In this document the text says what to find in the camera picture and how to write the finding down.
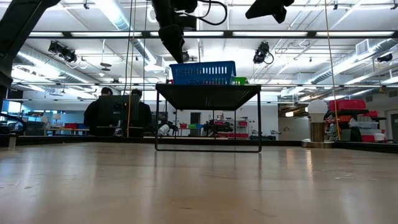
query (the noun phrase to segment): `rope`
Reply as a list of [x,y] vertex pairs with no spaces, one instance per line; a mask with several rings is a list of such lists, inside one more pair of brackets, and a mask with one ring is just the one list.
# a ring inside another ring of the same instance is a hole
[[329,33],[329,19],[328,19],[328,3],[325,0],[325,17],[326,17],[326,29],[328,32],[328,45],[329,45],[329,55],[330,55],[330,65],[331,65],[331,81],[333,84],[333,97],[335,98],[335,118],[336,118],[336,125],[337,125],[337,135],[338,140],[341,140],[340,128],[338,125],[338,117],[337,117],[337,102],[336,102],[336,86],[335,86],[335,71],[333,69],[333,59],[331,56],[331,44],[330,44],[330,33]]
[[[137,15],[137,7],[134,7],[134,25],[133,27],[136,26],[136,15]],[[130,7],[130,21],[129,21],[129,37],[131,33],[131,14],[132,14],[132,0],[131,0],[131,7]],[[135,29],[132,31],[132,38],[134,39],[136,35]],[[128,60],[129,60],[129,48],[127,48],[127,56],[126,56],[126,84],[124,85],[124,92],[123,95],[126,94],[126,86],[127,86],[127,66],[128,66]],[[132,62],[134,61],[134,45],[132,45],[132,50],[131,50],[131,66],[130,66],[130,86],[129,89],[131,91],[131,81],[132,81]],[[129,94],[129,112],[127,114],[127,138],[130,136],[130,112],[131,112],[131,92]]]

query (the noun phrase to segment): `desk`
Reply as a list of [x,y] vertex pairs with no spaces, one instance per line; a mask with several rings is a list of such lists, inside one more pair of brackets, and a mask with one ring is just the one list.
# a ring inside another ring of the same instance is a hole
[[46,131],[47,132],[51,131],[52,132],[52,136],[55,136],[57,131],[70,131],[72,135],[79,135],[79,131],[81,131],[82,135],[87,135],[87,132],[89,131],[89,129],[48,128]]
[[[234,111],[236,126],[236,110],[251,98],[257,95],[258,131],[261,135],[261,86],[260,85],[169,85],[156,84],[156,136],[155,149],[158,151],[175,151],[174,149],[158,149],[159,130],[159,96],[162,95],[175,109],[175,120],[178,110],[207,110],[213,111]],[[248,151],[224,151],[224,152],[248,152]]]

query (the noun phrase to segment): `computer monitor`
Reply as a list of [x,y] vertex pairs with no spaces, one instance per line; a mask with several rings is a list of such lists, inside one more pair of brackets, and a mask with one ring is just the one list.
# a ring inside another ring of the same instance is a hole
[[139,96],[100,96],[98,99],[98,126],[117,125],[127,123],[130,106],[130,121],[139,119]]

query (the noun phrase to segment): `green basket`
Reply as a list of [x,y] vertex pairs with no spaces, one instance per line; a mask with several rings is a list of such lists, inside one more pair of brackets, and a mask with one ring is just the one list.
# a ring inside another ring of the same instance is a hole
[[246,77],[233,77],[231,85],[244,85],[246,84]]

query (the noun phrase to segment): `wooden floor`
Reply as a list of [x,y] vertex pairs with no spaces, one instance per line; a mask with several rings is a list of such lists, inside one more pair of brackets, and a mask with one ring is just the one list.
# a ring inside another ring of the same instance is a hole
[[79,143],[0,152],[1,224],[398,223],[398,155]]

